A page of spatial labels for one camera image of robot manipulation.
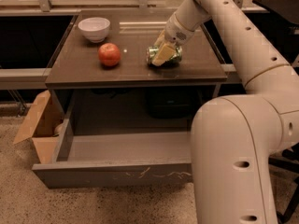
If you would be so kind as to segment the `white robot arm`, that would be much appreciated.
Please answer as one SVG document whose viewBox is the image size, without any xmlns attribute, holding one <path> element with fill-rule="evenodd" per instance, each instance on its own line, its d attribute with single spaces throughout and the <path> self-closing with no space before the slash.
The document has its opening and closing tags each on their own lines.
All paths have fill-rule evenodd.
<svg viewBox="0 0 299 224">
<path fill-rule="evenodd" d="M 299 142 L 299 76 L 234 0 L 185 0 L 157 38 L 156 66 L 212 19 L 245 89 L 206 102 L 192 122 L 198 224 L 278 224 L 271 154 Z"/>
</svg>

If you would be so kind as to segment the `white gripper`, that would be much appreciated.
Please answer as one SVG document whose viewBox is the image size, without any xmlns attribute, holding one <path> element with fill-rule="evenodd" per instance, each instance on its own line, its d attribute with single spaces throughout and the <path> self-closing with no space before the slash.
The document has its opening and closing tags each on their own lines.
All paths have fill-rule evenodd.
<svg viewBox="0 0 299 224">
<path fill-rule="evenodd" d="M 160 32 L 154 43 L 154 46 L 159 47 L 159 49 L 151 63 L 155 66 L 161 66 L 176 54 L 175 46 L 164 43 L 164 40 L 182 46 L 192 38 L 195 30 L 196 20 L 192 16 L 180 16 L 177 12 L 173 13 L 167 21 L 164 31 Z"/>
</svg>

